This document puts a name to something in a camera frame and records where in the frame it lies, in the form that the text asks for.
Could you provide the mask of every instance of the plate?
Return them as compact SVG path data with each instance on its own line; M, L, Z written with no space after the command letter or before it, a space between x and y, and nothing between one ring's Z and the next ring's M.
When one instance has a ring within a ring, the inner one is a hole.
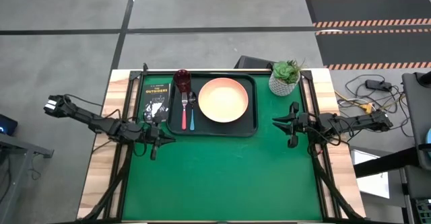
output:
M199 92L198 102L206 117L225 123L244 114L248 106L248 95L240 83L223 77L206 83Z

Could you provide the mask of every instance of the potted plant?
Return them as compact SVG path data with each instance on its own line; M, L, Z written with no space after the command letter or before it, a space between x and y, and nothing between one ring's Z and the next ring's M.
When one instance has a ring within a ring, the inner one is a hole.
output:
M277 96L290 94L299 81L301 68L296 60L275 63L269 78L271 91Z

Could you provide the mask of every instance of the succulent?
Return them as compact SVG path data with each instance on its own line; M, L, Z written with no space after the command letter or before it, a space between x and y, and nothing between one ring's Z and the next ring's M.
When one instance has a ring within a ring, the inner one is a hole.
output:
M273 66L273 73L276 79L281 79L287 84L296 83L299 78L301 66L296 60L280 61Z

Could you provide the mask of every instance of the concrete floor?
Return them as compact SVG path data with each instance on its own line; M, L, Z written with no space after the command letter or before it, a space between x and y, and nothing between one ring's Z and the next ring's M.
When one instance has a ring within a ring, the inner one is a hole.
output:
M126 4L127 0L0 0L0 30L118 29ZM311 20L305 0L135 0L129 23L129 28L204 26L311 26ZM35 159L42 177L29 178L15 223L76 217L94 134L76 121L51 118L42 108L50 94L71 93L102 103L117 40L117 34L0 36L0 113L18 120L18 138L55 149L52 159ZM119 68L138 69L144 62L153 69L232 68L242 54L323 66L312 32L283 32L127 35ZM411 71L331 74L335 89L345 94L344 84L355 75L380 73L400 83L402 73ZM403 120L401 114L390 116L395 125ZM385 151L411 144L400 130L361 133L352 140L352 145ZM376 221L392 221L388 217L399 211L376 208L384 207L366 203L368 216Z

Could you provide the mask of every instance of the book cover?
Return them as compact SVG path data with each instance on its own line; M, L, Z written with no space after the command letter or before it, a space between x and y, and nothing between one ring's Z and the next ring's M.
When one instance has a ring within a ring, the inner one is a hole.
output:
M153 122L153 118L158 115L165 122L169 111L169 91L170 83L143 86L143 119L145 122Z

